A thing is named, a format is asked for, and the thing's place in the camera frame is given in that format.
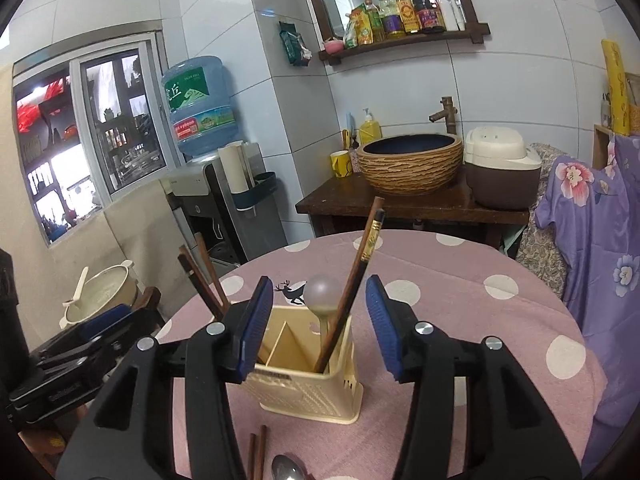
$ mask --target beige plastic utensil holder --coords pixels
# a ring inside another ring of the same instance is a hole
[[[269,412],[353,424],[360,416],[363,387],[358,382],[351,317],[330,373],[312,372],[320,353],[317,326],[318,318],[306,307],[274,306],[262,341],[270,357],[265,365],[255,366],[243,386]]]

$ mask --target white bottle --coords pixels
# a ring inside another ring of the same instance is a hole
[[[450,1],[451,1],[451,7],[453,7],[453,14],[456,17],[456,23],[458,24],[458,28],[460,30],[465,30],[466,29],[465,19],[462,17],[462,11],[458,7],[456,0],[450,0]]]
[[[438,4],[447,30],[458,30],[458,22],[456,21],[456,15],[453,12],[451,2],[449,0],[438,0]]]

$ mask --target round table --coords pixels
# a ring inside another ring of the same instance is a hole
[[[248,300],[262,275],[274,287],[297,290],[323,272],[346,280],[362,232],[300,242],[245,264],[222,280],[231,301]],[[564,304],[527,269],[484,245],[447,235],[382,231],[367,275],[378,274],[390,297],[410,304],[417,317],[449,336],[480,342],[499,336],[556,416],[576,456],[582,458],[593,413],[606,385],[596,357]],[[300,304],[296,294],[274,293],[274,304]],[[349,426],[313,422],[263,410],[242,386],[228,396],[242,457],[249,435],[270,429],[266,475],[277,454],[297,456],[316,480],[388,480],[398,460],[413,391],[397,384],[382,356],[360,287],[353,306],[353,337],[364,398]],[[161,342],[189,338],[211,320],[199,296],[158,335]],[[456,392],[456,404],[464,404]],[[450,472],[462,468],[465,423],[456,416]],[[190,476],[184,422],[184,381],[174,384],[174,453],[178,473]]]

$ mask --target bronze faucet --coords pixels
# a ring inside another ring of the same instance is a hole
[[[453,97],[443,97],[440,103],[444,110],[429,116],[429,120],[434,123],[435,121],[445,118],[445,122],[447,123],[447,133],[457,135],[456,114],[458,113],[458,109],[453,105]]]

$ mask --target wooden mirror frame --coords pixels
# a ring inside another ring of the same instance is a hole
[[[338,54],[327,54],[326,51],[321,50],[318,54],[321,60],[328,61],[331,66],[338,65],[345,57],[356,56],[364,52],[372,52],[374,50],[381,50],[383,48],[391,48],[393,46],[413,44],[413,43],[425,43],[427,41],[445,41],[445,40],[464,40],[470,39],[472,43],[484,43],[484,37],[491,34],[489,25],[487,23],[479,23],[478,16],[476,16],[476,10],[471,0],[460,0],[462,3],[462,10],[466,17],[466,30],[452,30],[446,32],[436,32],[434,34],[411,34],[404,38],[396,40],[386,40],[380,43],[373,43],[370,45],[361,45],[355,48],[345,49]],[[324,6],[324,0],[311,0],[316,18],[318,19],[318,27],[320,28],[320,34],[322,40],[330,40],[334,36],[334,30],[331,26],[329,15],[327,14],[326,7]]]

